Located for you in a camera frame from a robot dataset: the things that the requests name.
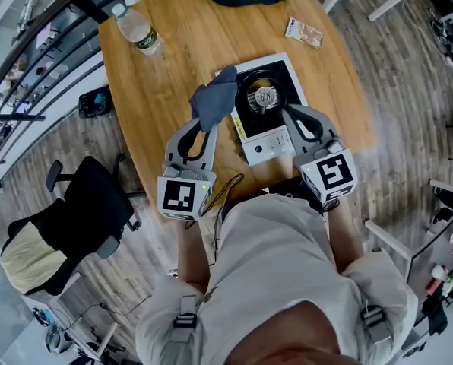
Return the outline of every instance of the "forearm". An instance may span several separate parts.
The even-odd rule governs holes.
[[[210,266],[204,249],[199,224],[185,229],[184,222],[178,221],[179,257],[178,276],[180,280],[190,284],[206,294],[210,281]]]
[[[355,231],[350,206],[345,198],[340,205],[328,212],[330,244],[337,270],[342,273],[347,266],[363,256],[363,246]]]

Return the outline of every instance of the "snack packet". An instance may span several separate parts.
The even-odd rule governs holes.
[[[289,19],[289,23],[287,24],[286,37],[300,40],[316,49],[321,47],[323,35],[317,28],[304,24],[293,17]]]

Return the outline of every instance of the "beige shirt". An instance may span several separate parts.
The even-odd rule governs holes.
[[[413,327],[417,298],[386,252],[336,271],[322,216],[306,201],[264,195],[237,205],[220,233],[217,263],[211,268],[208,302],[188,284],[171,277],[157,283],[136,335],[144,364],[223,364],[248,333],[281,310],[307,300],[328,318],[342,354],[363,364],[387,363]],[[181,300],[196,301],[198,326],[187,343],[171,338]],[[392,339],[373,344],[360,312],[381,306]]]

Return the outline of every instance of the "black buckle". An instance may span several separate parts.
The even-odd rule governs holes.
[[[184,313],[174,319],[175,329],[196,329],[198,317],[195,313]]]

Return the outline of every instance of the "bottle cap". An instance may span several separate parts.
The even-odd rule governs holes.
[[[125,7],[123,4],[115,4],[112,8],[112,12],[116,17],[119,17],[125,12]]]

